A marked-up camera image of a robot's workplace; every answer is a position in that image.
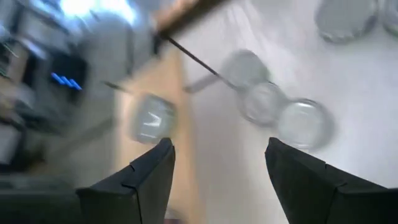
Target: white countertop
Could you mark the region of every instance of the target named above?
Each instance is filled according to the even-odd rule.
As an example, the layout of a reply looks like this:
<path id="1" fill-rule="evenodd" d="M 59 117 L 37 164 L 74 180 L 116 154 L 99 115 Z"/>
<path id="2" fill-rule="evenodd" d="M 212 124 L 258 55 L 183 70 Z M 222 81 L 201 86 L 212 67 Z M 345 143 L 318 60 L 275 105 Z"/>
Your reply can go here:
<path id="1" fill-rule="evenodd" d="M 354 42 L 326 43 L 313 20 L 318 3 L 230 1 L 174 38 L 216 71 L 235 50 L 252 50 L 289 97 L 315 100 L 333 115 L 331 143 L 311 155 L 398 187 L 398 38 L 378 21 Z M 210 75 L 188 57 L 185 69 L 188 84 Z M 272 133 L 240 116 L 233 90 L 222 82 L 192 99 L 208 223 L 287 223 L 263 154 Z"/>

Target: cutting board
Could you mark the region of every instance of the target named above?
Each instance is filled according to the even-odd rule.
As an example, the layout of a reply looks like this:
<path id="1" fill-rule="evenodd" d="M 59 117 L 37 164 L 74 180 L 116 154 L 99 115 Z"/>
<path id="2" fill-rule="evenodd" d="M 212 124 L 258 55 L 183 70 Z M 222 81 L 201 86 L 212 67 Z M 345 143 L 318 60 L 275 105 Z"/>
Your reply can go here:
<path id="1" fill-rule="evenodd" d="M 113 167 L 114 171 L 120 170 L 154 147 L 141 144 L 130 135 L 132 119 L 142 96 L 152 93 L 173 103 L 177 109 L 177 124 L 170 138 L 175 146 L 176 161 L 169 207 L 181 214 L 187 223 L 203 223 L 204 209 L 199 196 L 192 142 L 191 107 L 189 96 L 183 90 L 180 54 L 177 49 L 172 49 L 134 74 L 134 79 L 129 78 L 119 84 L 123 91 L 118 91 L 116 100 L 119 112 Z"/>

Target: white table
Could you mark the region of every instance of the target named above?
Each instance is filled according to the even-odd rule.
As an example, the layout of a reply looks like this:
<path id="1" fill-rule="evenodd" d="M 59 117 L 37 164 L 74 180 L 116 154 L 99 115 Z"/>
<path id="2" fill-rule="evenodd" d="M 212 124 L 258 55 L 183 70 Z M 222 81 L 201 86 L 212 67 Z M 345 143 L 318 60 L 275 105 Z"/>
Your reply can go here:
<path id="1" fill-rule="evenodd" d="M 319 0 L 230 1 L 174 39 L 219 71 L 225 58 L 249 49 L 291 98 L 326 106 L 332 142 L 311 155 L 385 187 L 398 187 L 398 38 L 380 22 L 347 45 L 317 34 Z M 187 84 L 210 75 L 185 58 Z M 208 223 L 287 223 L 263 152 L 273 134 L 244 120 L 233 90 L 216 82 L 192 96 L 197 163 Z"/>

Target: blue light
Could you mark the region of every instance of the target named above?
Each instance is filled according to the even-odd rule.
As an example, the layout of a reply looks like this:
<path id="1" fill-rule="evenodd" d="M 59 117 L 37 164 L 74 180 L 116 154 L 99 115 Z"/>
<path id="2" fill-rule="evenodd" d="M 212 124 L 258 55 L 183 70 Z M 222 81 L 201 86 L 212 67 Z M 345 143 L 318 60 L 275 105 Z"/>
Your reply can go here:
<path id="1" fill-rule="evenodd" d="M 77 90 L 82 90 L 81 86 L 77 84 L 77 82 L 74 79 L 68 80 L 66 77 L 62 76 L 59 77 L 56 73 L 51 73 L 51 76 L 59 82 L 61 85 L 67 85 L 70 88 L 75 88 Z"/>

